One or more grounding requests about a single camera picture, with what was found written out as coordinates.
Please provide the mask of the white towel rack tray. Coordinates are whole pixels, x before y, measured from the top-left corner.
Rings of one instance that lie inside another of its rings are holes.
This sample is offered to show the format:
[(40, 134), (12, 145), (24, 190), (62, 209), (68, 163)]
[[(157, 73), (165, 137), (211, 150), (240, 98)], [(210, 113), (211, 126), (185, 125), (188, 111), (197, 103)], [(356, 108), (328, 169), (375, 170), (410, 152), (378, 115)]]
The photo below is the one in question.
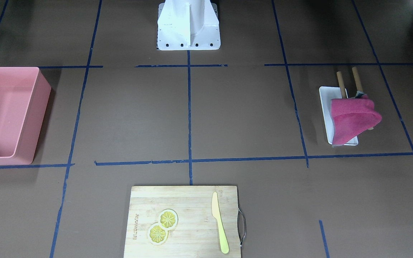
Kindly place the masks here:
[(323, 112), (323, 120), (326, 129), (326, 137), (329, 144), (333, 145), (334, 122), (331, 114), (332, 99), (342, 98), (339, 87), (321, 86), (319, 87), (319, 97)]

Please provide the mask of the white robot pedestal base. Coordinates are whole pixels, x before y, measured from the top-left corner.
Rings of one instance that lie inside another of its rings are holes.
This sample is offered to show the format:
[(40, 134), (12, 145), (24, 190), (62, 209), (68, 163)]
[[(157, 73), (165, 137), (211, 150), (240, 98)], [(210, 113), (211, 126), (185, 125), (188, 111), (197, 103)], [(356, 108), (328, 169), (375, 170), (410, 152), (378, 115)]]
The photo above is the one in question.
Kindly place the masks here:
[(156, 47), (161, 51), (220, 49), (218, 6), (210, 0), (166, 0), (158, 6)]

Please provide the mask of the outer wooden rack rod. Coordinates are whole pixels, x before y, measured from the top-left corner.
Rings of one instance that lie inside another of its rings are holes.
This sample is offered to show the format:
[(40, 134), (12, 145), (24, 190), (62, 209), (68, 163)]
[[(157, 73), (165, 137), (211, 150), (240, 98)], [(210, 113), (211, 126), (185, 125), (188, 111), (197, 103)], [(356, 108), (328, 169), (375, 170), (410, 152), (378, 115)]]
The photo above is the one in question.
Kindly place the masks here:
[(362, 82), (361, 82), (361, 79), (360, 79), (360, 75), (359, 75), (359, 71), (358, 71), (357, 67), (354, 66), (354, 67), (351, 68), (351, 70), (352, 70), (352, 73), (353, 73), (353, 77), (354, 77), (354, 81), (355, 81), (357, 91), (364, 92), (363, 87), (362, 87)]

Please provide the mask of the wooden rack rod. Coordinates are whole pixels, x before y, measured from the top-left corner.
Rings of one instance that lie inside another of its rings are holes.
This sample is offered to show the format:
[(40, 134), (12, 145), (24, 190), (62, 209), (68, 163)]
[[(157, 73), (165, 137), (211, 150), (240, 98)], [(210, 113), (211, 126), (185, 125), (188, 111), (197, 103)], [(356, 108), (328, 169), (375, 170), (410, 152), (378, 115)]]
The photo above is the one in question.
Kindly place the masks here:
[(357, 67), (354, 66), (354, 67), (351, 68), (351, 70), (352, 70), (352, 73), (353, 73), (353, 77), (354, 77), (354, 81), (355, 81), (357, 91), (364, 92), (363, 87), (362, 87), (362, 82), (361, 82), (361, 79), (360, 79), (360, 75), (359, 75), (359, 71), (358, 71)]
[(345, 84), (344, 84), (342, 72), (337, 71), (336, 75), (337, 75), (337, 81), (338, 81), (338, 85), (339, 85), (340, 92), (341, 92), (341, 98), (347, 99), (347, 94), (346, 94), (346, 89), (345, 89)]

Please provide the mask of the yellow plastic knife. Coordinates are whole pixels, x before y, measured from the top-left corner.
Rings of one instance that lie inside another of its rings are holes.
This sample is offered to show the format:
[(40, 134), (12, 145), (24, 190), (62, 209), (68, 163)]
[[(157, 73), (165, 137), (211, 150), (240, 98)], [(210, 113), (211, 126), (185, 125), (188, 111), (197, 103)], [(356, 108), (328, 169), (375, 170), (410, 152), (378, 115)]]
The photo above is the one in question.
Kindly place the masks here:
[(228, 254), (230, 249), (220, 213), (218, 193), (216, 191), (212, 194), (211, 209), (212, 215), (217, 222), (220, 250), (223, 254)]

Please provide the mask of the pink grey cleaning cloth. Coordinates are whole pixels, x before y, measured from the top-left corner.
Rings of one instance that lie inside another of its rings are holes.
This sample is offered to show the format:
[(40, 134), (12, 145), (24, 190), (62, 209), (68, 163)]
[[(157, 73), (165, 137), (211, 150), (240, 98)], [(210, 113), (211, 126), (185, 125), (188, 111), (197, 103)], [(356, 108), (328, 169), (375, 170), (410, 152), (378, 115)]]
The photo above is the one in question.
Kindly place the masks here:
[(359, 91), (354, 98), (332, 99), (331, 118), (334, 123), (332, 143), (335, 146), (348, 143), (382, 121), (382, 115), (375, 110), (374, 102)]

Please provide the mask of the pink plastic bin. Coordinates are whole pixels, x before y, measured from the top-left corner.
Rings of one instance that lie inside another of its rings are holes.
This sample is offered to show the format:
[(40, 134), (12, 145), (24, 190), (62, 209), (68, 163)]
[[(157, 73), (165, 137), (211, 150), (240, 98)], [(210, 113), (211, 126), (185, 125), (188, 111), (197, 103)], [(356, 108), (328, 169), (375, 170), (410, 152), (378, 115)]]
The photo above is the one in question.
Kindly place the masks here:
[(33, 161), (50, 92), (38, 67), (0, 67), (0, 166)]

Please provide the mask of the inner wooden rack rod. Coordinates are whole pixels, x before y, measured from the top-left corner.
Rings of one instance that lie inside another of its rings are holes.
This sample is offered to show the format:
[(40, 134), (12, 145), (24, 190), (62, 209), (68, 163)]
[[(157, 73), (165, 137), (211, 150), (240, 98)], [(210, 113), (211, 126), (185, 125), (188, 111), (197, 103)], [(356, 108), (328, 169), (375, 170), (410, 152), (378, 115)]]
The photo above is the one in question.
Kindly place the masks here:
[(338, 81), (338, 85), (339, 85), (340, 92), (341, 92), (341, 98), (347, 99), (347, 94), (346, 94), (346, 89), (345, 89), (345, 84), (344, 84), (342, 72), (337, 71), (336, 75), (337, 75), (337, 81)]

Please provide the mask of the lemon slice near knife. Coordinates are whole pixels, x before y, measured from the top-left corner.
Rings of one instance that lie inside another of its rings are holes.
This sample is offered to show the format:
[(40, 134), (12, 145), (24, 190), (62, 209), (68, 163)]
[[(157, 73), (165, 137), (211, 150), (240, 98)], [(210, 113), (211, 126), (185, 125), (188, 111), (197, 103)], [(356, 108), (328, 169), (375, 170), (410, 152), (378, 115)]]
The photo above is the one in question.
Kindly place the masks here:
[(158, 223), (164, 230), (172, 230), (178, 224), (178, 215), (173, 209), (165, 209), (158, 216)]

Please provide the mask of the lemon slice near logo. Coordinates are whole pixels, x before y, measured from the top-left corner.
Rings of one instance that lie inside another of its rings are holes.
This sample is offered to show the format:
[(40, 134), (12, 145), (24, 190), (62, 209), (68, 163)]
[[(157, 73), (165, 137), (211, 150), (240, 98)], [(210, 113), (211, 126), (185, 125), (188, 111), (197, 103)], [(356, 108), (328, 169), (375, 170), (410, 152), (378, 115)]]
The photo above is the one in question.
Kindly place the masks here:
[(169, 231), (162, 227), (161, 224), (154, 223), (149, 227), (147, 236), (151, 244), (162, 245), (168, 239)]

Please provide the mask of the bamboo cutting board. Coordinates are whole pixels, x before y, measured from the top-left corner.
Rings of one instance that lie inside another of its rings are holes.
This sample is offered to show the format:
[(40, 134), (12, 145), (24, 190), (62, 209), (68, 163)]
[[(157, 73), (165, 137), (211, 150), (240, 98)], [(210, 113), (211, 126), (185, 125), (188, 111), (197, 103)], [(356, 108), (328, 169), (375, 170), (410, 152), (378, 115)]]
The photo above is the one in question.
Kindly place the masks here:
[[(220, 250), (211, 200), (218, 193), (229, 253)], [(131, 188), (125, 258), (240, 258), (239, 202), (236, 186), (133, 186)], [(177, 226), (162, 245), (150, 243), (147, 233), (162, 210), (177, 212)]]

